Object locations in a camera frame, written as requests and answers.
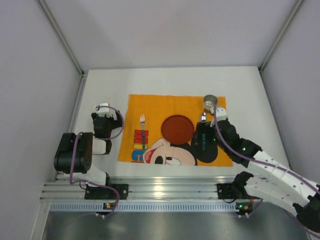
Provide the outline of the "red round plate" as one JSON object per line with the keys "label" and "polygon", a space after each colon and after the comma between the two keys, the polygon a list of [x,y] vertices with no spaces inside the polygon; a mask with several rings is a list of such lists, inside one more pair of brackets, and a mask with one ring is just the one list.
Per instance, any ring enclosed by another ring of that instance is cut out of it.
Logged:
{"label": "red round plate", "polygon": [[175,145],[191,141],[195,132],[192,121],[180,114],[167,117],[161,125],[161,134],[165,140]]}

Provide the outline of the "metal cup brown base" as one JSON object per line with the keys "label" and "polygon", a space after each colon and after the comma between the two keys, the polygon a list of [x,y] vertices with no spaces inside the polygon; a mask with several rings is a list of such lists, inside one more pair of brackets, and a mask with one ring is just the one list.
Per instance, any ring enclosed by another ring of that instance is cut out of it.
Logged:
{"label": "metal cup brown base", "polygon": [[218,98],[215,95],[207,94],[203,98],[203,111],[209,113],[211,108],[214,108],[218,103]]}

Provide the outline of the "fork with teal handle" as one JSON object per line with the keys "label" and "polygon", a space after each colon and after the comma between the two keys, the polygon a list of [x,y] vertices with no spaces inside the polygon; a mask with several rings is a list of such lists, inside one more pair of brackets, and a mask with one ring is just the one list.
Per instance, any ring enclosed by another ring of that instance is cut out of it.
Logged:
{"label": "fork with teal handle", "polygon": [[142,150],[146,151],[146,137],[145,137],[145,115],[142,114],[139,118],[140,126],[141,126],[141,135],[142,135]]}

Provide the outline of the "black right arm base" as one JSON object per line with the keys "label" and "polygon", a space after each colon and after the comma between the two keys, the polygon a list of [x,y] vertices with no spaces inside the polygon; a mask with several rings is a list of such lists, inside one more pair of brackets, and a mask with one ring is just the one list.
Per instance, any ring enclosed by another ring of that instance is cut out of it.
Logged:
{"label": "black right arm base", "polygon": [[236,175],[232,183],[218,183],[216,185],[218,198],[220,200],[249,199],[245,186],[253,177],[253,174],[243,171]]}

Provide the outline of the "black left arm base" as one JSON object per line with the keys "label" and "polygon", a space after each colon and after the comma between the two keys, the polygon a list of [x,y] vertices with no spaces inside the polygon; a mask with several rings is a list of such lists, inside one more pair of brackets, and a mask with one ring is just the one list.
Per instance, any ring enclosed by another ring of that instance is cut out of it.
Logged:
{"label": "black left arm base", "polygon": [[[119,194],[119,200],[126,200],[129,193],[129,185],[128,184],[112,184],[112,188],[114,188]],[[105,187],[96,187],[96,186],[86,186],[86,191],[84,195],[85,200],[116,200],[116,193]]]}

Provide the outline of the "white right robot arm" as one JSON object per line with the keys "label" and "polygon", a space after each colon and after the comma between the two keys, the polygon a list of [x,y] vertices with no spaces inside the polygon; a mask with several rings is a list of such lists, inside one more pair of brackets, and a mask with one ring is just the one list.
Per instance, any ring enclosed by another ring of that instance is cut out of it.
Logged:
{"label": "white right robot arm", "polygon": [[320,231],[320,185],[295,173],[269,156],[256,143],[242,138],[225,120],[198,122],[191,146],[197,157],[213,158],[221,149],[245,171],[236,175],[233,188],[281,207],[307,229]]}

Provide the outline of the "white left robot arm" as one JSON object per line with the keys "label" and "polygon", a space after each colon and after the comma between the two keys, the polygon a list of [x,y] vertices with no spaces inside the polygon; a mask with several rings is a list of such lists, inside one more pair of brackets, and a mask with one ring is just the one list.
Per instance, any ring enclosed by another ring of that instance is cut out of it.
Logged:
{"label": "white left robot arm", "polygon": [[110,154],[112,140],[124,130],[124,117],[108,103],[101,103],[95,106],[91,118],[93,132],[62,135],[53,165],[57,172],[68,175],[71,185],[85,183],[93,187],[110,188],[110,176],[94,165],[93,156]]}

